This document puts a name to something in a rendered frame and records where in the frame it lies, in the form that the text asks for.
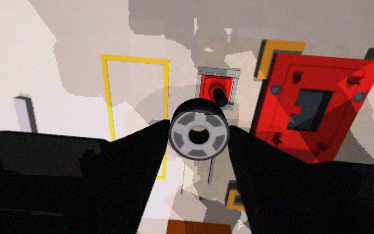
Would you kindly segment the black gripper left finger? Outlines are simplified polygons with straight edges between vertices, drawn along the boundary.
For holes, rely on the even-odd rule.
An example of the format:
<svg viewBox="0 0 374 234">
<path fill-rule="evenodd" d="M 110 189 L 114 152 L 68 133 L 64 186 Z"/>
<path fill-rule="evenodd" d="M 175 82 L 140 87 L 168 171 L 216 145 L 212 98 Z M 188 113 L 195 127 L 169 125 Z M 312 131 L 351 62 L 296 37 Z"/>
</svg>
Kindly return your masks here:
<svg viewBox="0 0 374 234">
<path fill-rule="evenodd" d="M 101 234 L 136 234 L 164 158 L 170 120 L 115 141 L 0 130 L 0 184 L 93 192 Z"/>
</svg>

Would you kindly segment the black and grey wheel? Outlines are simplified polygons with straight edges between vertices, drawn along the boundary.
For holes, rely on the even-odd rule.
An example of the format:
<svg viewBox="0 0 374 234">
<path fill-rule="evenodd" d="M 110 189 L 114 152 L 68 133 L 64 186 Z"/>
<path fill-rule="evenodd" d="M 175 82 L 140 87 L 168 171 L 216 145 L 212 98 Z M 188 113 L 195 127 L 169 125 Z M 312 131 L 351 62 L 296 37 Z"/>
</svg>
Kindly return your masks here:
<svg viewBox="0 0 374 234">
<path fill-rule="evenodd" d="M 194 131 L 194 127 L 203 131 Z M 194 98 L 175 110 L 168 131 L 173 149 L 181 156 L 196 161 L 219 155 L 230 139 L 230 128 L 221 108 L 211 100 Z"/>
</svg>

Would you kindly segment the yellow tape border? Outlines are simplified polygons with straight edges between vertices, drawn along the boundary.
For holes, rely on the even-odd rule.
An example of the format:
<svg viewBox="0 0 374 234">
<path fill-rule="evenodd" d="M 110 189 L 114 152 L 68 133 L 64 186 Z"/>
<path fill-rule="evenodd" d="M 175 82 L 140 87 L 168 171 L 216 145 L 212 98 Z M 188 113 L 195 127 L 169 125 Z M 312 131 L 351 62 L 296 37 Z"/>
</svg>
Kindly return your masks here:
<svg viewBox="0 0 374 234">
<path fill-rule="evenodd" d="M 111 141 L 115 141 L 115 131 L 108 77 L 108 67 L 106 60 L 113 61 L 125 61 L 125 62 L 138 62 L 138 63 L 150 63 L 150 64 L 163 64 L 164 65 L 164 104 L 163 104 L 163 119 L 168 119 L 168 85 L 169 85 L 169 60 L 165 59 L 152 59 L 152 58 L 139 58 L 139 57 L 127 57 L 127 56 L 114 56 L 114 55 L 100 55 L 102 75 L 104 75 L 105 92 L 109 116 L 109 125 L 111 133 Z M 156 179 L 166 180 L 166 156 L 167 148 L 162 161 L 162 176 L 157 176 Z"/>
</svg>

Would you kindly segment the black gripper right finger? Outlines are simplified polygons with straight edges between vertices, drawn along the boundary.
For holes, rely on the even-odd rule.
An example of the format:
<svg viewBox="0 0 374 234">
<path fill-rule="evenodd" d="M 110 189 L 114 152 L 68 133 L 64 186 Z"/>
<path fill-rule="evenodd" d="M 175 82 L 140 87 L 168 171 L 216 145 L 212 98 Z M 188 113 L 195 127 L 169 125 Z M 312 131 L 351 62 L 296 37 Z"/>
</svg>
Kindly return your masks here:
<svg viewBox="0 0 374 234">
<path fill-rule="evenodd" d="M 308 164 L 229 128 L 229 157 L 252 234 L 320 234 L 341 199 L 374 199 L 374 164 Z"/>
</svg>

